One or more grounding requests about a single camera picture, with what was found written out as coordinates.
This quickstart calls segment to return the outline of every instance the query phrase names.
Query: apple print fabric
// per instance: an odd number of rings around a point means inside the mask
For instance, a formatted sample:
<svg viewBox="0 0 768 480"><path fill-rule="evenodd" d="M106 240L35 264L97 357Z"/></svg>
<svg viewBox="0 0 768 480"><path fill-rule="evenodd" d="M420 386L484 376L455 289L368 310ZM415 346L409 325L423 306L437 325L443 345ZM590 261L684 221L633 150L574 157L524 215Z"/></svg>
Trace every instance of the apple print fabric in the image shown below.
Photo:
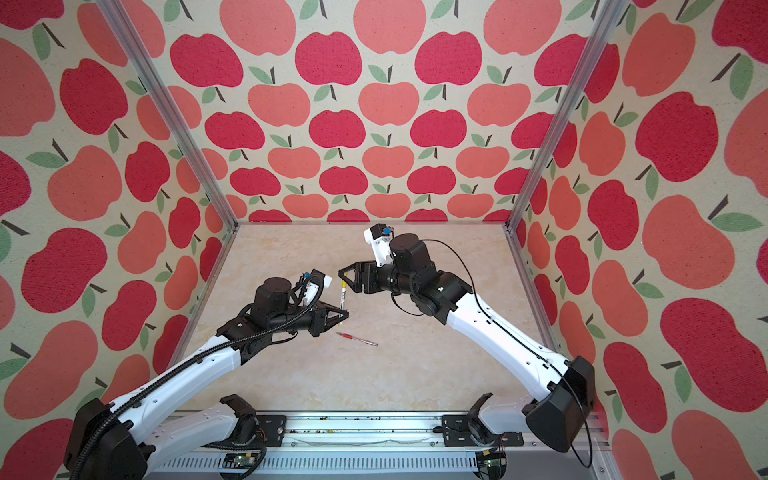
<svg viewBox="0 0 768 480"><path fill-rule="evenodd" d="M199 102L191 133L227 167L217 179L245 207L240 221L503 222L601 3L149 6L172 27L155 67ZM618 65L609 51L593 101ZM192 102L174 98L182 111ZM563 165L577 144L568 132Z"/></svg>
<svg viewBox="0 0 768 480"><path fill-rule="evenodd" d="M624 478L768 475L767 12L629 4L515 229Z"/></svg>
<svg viewBox="0 0 768 480"><path fill-rule="evenodd" d="M164 54L162 15L124 6ZM0 478L42 480L80 405L166 369L227 232L96 4L4 2L0 24ZM170 92L194 128L191 90Z"/></svg>

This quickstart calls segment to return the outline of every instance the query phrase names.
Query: patterned wallpaper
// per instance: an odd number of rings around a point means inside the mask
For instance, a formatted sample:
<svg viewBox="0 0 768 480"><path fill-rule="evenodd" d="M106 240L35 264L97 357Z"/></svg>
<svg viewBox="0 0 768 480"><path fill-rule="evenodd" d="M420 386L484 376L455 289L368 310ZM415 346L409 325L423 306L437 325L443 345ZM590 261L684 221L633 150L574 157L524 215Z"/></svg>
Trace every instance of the patterned wallpaper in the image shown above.
<svg viewBox="0 0 768 480"><path fill-rule="evenodd" d="M152 53L155 65L185 92L174 95L182 111L201 106L190 128L223 165L217 177L237 216L304 222L506 220L599 9L578 0L148 4L165 21L154 41L168 46Z"/></svg>
<svg viewBox="0 0 768 480"><path fill-rule="evenodd" d="M79 405L165 370L217 258L221 221L155 112L96 4L0 3L1 480L54 478Z"/></svg>
<svg viewBox="0 0 768 480"><path fill-rule="evenodd" d="M768 8L637 0L605 52L518 225L529 273L625 480L765 478Z"/></svg>

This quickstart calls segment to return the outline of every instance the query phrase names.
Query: apple stem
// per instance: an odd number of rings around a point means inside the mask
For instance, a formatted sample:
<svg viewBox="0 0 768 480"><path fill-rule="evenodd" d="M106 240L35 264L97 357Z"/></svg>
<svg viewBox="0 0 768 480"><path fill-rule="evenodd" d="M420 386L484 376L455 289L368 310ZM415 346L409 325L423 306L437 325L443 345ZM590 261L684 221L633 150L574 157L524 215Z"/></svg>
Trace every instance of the apple stem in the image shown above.
<svg viewBox="0 0 768 480"><path fill-rule="evenodd" d="M123 137L125 140L128 139L128 136L125 134L124 131L122 131L122 129L120 128L120 125L114 124L114 127L117 128L118 133L120 134L121 137Z"/></svg>
<svg viewBox="0 0 768 480"><path fill-rule="evenodd" d="M723 199L720 201L720 203L717 204L717 207L715 207L714 210L712 210L712 213L710 216L707 217L707 220L712 220L715 218L715 215L717 215L725 206L728 204L728 196L726 195L723 197Z"/></svg>
<svg viewBox="0 0 768 480"><path fill-rule="evenodd" d="M58 144L56 143L56 139L55 139L55 138L53 139L53 148L55 148L55 149L56 149L56 151L58 152L58 154L61 156L61 158L62 158L62 159L64 159L64 161L65 161L65 162L69 162L69 159L67 158L67 156L66 156L66 155L64 155L64 151L63 151L63 150L61 149L61 147L59 147L59 146L58 146Z"/></svg>
<svg viewBox="0 0 768 480"><path fill-rule="evenodd" d="M42 25L43 28L45 28L45 31L51 36L51 38L53 38L53 41L56 43L56 45L58 45L59 47L62 47L62 48L66 48L64 45L61 44L61 42L58 40L58 38L56 38L56 35L53 35L53 32L51 31L50 28L48 28L48 26L45 24L45 22L42 22L40 25Z"/></svg>
<svg viewBox="0 0 768 480"><path fill-rule="evenodd" d="M9 222L7 220L0 220L0 223L5 225L6 227L10 228L11 230L13 230L19 236L29 235L28 231L23 230L23 229L15 226L13 223L11 223L11 222Z"/></svg>
<svg viewBox="0 0 768 480"><path fill-rule="evenodd" d="M187 10L187 6L184 4L184 0L179 0L179 3L181 3L181 8L184 9L184 14L187 16L187 18L189 18L190 20L192 20L192 22L194 22L194 19L192 19L192 15L190 15L190 11Z"/></svg>
<svg viewBox="0 0 768 480"><path fill-rule="evenodd" d="M689 0L685 0L685 2L683 2L683 6L680 7L680 11L677 13L677 17L674 18L675 21L680 20L680 16L683 14L683 12L685 12L685 8L688 6L688 2Z"/></svg>
<svg viewBox="0 0 768 480"><path fill-rule="evenodd" d="M621 106L619 107L619 111L616 112L616 116L614 117L614 123L616 123L616 120L619 119L619 115L621 115L621 111L624 110L624 102L621 102Z"/></svg>
<svg viewBox="0 0 768 480"><path fill-rule="evenodd" d="M32 358L32 355L26 353L23 348L11 342L11 351L18 356L23 356L26 359Z"/></svg>
<svg viewBox="0 0 768 480"><path fill-rule="evenodd" d="M645 167L645 170L641 171L637 177L635 177L635 180L642 180L643 177L645 177L645 174L648 173L648 171L653 167L653 165L648 165Z"/></svg>
<svg viewBox="0 0 768 480"><path fill-rule="evenodd" d="M683 363L680 360L677 360L676 362L669 362L669 363L662 363L661 366L663 366L665 369L673 369L676 366L681 366Z"/></svg>
<svg viewBox="0 0 768 480"><path fill-rule="evenodd" d="M619 22L616 24L616 26L619 26L619 25L621 25L621 22L623 22L623 21L624 21L624 18L627 16L627 13L629 12L629 8L630 8L631 6L632 6L632 4L631 4L631 3L630 3L629 5L627 5L627 9L626 9L626 10L624 10L624 14L621 16L621 18L619 18Z"/></svg>
<svg viewBox="0 0 768 480"><path fill-rule="evenodd" d="M640 270L640 273L634 278L634 280L632 280L632 285L636 285L637 282L639 282L640 279L643 278L644 276L645 276L645 269L643 268L642 270Z"/></svg>
<svg viewBox="0 0 768 480"><path fill-rule="evenodd" d="M713 81L718 81L723 76L725 76L725 74L730 70L731 67L733 67L733 64L736 63L736 60L738 60L740 56L741 56L741 53L737 53L735 57L731 58L728 64L723 68L723 70L720 70L720 73L715 75L715 78L713 78L712 81L710 81L710 83L712 83Z"/></svg>

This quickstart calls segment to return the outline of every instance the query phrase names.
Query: black cable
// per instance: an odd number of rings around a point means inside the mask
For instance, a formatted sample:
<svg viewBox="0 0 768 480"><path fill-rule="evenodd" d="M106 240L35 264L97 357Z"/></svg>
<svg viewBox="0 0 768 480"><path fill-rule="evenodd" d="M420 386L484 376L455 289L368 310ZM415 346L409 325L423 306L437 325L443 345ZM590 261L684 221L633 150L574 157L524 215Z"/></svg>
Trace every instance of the black cable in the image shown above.
<svg viewBox="0 0 768 480"><path fill-rule="evenodd" d="M195 356L190 357L189 359L175 366L170 372L160 377L157 377L150 385L147 386L146 389L140 391L138 394L131 397L126 403L118 407L117 410L112 412L93 431L93 433L91 433L90 438L88 438L88 441L83 446L83 449L80 451L80 455L78 456L78 460L76 461L76 463L74 464L74 467L72 468L72 471L69 475L70 480L78 480L80 478L80 474L82 473L82 469L85 466L85 462L88 460L88 457L96 448L96 445L98 445L98 443L101 441L101 437L103 437L104 434L107 432L107 430L109 430L109 428L112 427L112 424L115 421L117 421L118 417L126 413L127 410L134 408L135 406L141 405L141 400L147 398L150 393L160 388L168 380L174 378L176 375L183 372L185 369L189 368L190 366L202 362L203 359L209 356L211 353L215 353L215 352L218 352L219 350L236 346L241 343L257 340L263 336L272 335L273 333L279 332L280 330L285 329L293 325L294 323L298 322L305 313L309 312L312 309L312 307L315 306L315 303L317 303L317 301L320 299L320 295L323 294L324 279L320 277L319 274L315 274L315 275L310 274L309 276L303 279L303 283L308 283L314 277L319 277L319 285L317 288L317 292L315 293L315 296L312 298L312 300L309 303L307 303L307 305L300 312L298 312L295 316L289 318L285 323L275 326L271 329L264 330L263 332L259 332L254 335L244 337L242 339L230 340L229 342L220 343L219 345L213 346L207 350L204 350L203 352L198 353Z"/></svg>
<svg viewBox="0 0 768 480"><path fill-rule="evenodd" d="M409 315L413 315L413 316L422 316L422 315L424 315L424 313L410 313L409 311L404 310L400 305L397 304L397 300L395 300L395 294L394 293L392 293L392 303L394 303L397 308L401 309L405 313L408 313Z"/></svg>
<svg viewBox="0 0 768 480"><path fill-rule="evenodd" d="M270 345L279 345L279 344L281 344L281 343L288 343L288 342L290 342L291 340L295 339L295 338L296 338L296 335L298 335L298 334L299 334L298 332L293 332L293 333L291 334L291 336L289 336L288 338L286 338L286 339L282 339L282 340L277 340L276 342L272 342L272 343L270 343Z"/></svg>
<svg viewBox="0 0 768 480"><path fill-rule="evenodd" d="M493 323L495 323L496 326L498 326L499 328L503 329L510 337L512 337L512 339L514 339L517 343L522 345L523 348L525 348L527 351L529 351L534 356L536 356L536 358L540 359L542 362L544 362L547 365L549 365L550 367L552 367L552 369L560 376L562 381L568 387L568 390L571 391L571 395L574 397L574 400L576 400L576 404L578 405L579 412L581 413L581 418L584 420L584 429L587 430L587 440L589 441L589 463L584 463L581 460L581 457L579 456L578 452L576 452L576 449L574 448L573 443L571 443L571 450L574 451L574 454L576 455L576 458L578 458L578 461L579 461L579 463L581 463L582 467L584 467L584 468L591 468L591 466L592 466L592 459L594 457L594 453L592 451L592 435L590 435L590 432L589 432L589 425L587 425L587 416L586 416L586 414L584 414L584 407L581 405L581 401L578 399L578 396L576 395L576 392L574 391L573 387L571 387L571 384L568 383L568 381L565 379L563 374L560 373L560 371L558 369L556 369L554 367L554 365L552 365L549 362L549 360L547 360L543 356L539 355L538 352L536 352L535 350L531 349L529 346L525 345L525 343L523 343L518 337L512 335L511 332L509 332L507 329L505 329L504 327L499 325L498 322L496 322L493 317L488 315L488 312L486 312L485 309L482 307L482 305L480 305L480 299L478 298L478 291L475 288L475 281L472 279L472 274L469 272L469 268L467 268L467 265L466 265L466 263L464 263L464 260L462 260L461 256L459 256L459 254L456 253L456 250L453 250L450 245L448 245L446 242L443 242L441 240L433 240L433 239L430 239L430 238L422 238L422 241L442 243L443 245L448 247L448 249L451 250L454 255L456 255L456 258L458 258L458 261L462 263L462 265L464 266L464 270L467 271L467 275L469 275L469 282L472 285L472 293L475 295L475 302L477 303L478 309L483 313L483 315L488 317L488 319L491 320Z"/></svg>

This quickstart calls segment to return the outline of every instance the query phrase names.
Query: apple-patterned wall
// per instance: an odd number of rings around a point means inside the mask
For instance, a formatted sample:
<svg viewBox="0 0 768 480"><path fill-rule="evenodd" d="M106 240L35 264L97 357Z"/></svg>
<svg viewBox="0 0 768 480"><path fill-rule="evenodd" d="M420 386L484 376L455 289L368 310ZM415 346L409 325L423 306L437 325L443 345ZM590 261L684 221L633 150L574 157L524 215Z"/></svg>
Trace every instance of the apple-patterned wall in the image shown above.
<svg viewBox="0 0 768 480"><path fill-rule="evenodd" d="M528 272L625 480L765 478L768 8L635 0L609 51L518 224Z"/></svg>
<svg viewBox="0 0 768 480"><path fill-rule="evenodd" d="M604 2L147 4L240 221L480 222L507 219Z"/></svg>
<svg viewBox="0 0 768 480"><path fill-rule="evenodd" d="M80 405L165 370L222 246L151 103L95 3L0 3L2 480L54 478Z"/></svg>

